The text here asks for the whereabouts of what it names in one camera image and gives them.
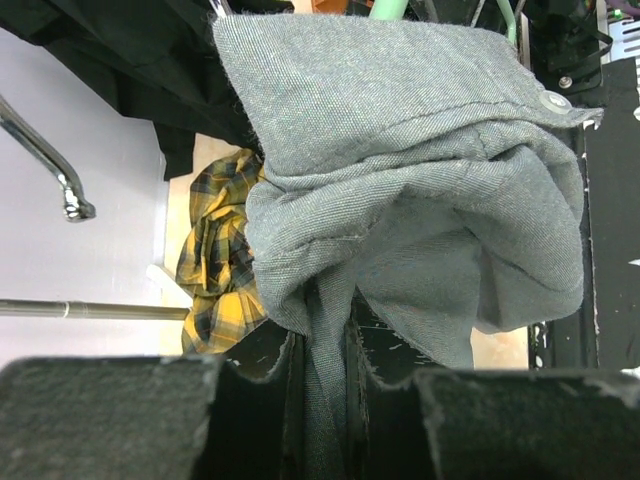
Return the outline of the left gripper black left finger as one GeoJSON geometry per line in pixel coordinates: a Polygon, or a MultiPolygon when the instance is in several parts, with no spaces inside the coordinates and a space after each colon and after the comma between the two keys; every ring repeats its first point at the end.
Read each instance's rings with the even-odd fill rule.
{"type": "Polygon", "coordinates": [[[301,338],[223,355],[28,358],[1,373],[5,479],[299,479],[301,338]]]}

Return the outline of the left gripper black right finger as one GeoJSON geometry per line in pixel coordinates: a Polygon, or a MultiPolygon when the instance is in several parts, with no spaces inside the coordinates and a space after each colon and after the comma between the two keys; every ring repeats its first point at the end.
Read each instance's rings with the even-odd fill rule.
{"type": "Polygon", "coordinates": [[[635,479],[639,382],[602,370],[453,370],[361,296],[346,325],[351,479],[635,479]]]}

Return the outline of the yellow black plaid shirt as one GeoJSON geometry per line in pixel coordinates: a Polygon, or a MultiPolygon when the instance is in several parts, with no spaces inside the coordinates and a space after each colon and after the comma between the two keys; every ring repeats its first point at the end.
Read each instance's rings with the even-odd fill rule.
{"type": "Polygon", "coordinates": [[[246,200],[262,179],[260,157],[241,149],[191,184],[191,229],[176,268],[176,283],[193,300],[182,328],[185,354],[223,353],[267,319],[245,236],[246,200]]]}

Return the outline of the teal plastic hanger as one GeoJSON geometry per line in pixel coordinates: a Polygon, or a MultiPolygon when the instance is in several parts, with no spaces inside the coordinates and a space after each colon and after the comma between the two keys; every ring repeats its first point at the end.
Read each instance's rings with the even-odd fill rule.
{"type": "MultiPolygon", "coordinates": [[[[293,7],[290,1],[208,1],[218,18],[234,13],[284,13],[293,7]]],[[[406,10],[409,18],[435,23],[476,26],[496,21],[500,12],[509,40],[515,42],[516,20],[522,7],[514,1],[494,1],[490,14],[482,13],[486,1],[373,1],[372,18],[400,19],[406,10]]],[[[85,196],[82,181],[74,167],[34,127],[32,127],[1,94],[1,128],[28,151],[55,178],[63,195],[63,212],[68,221],[79,223],[96,217],[96,210],[85,196]]]]}

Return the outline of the grey button-up shirt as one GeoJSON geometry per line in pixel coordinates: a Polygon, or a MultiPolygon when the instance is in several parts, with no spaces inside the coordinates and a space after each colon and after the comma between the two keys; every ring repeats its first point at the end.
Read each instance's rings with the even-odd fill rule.
{"type": "Polygon", "coordinates": [[[559,133],[603,113],[480,28],[321,14],[211,28],[264,152],[246,202],[258,296],[306,340],[305,474],[341,479],[353,297],[458,369],[474,329],[573,314],[584,194],[559,133]]]}

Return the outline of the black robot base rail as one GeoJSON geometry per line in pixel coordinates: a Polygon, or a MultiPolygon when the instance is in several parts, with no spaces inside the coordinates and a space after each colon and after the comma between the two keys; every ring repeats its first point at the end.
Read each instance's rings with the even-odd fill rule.
{"type": "Polygon", "coordinates": [[[638,69],[632,58],[605,65],[595,93],[601,124],[562,136],[584,180],[585,293],[576,313],[530,328],[533,369],[639,364],[638,69]]]}

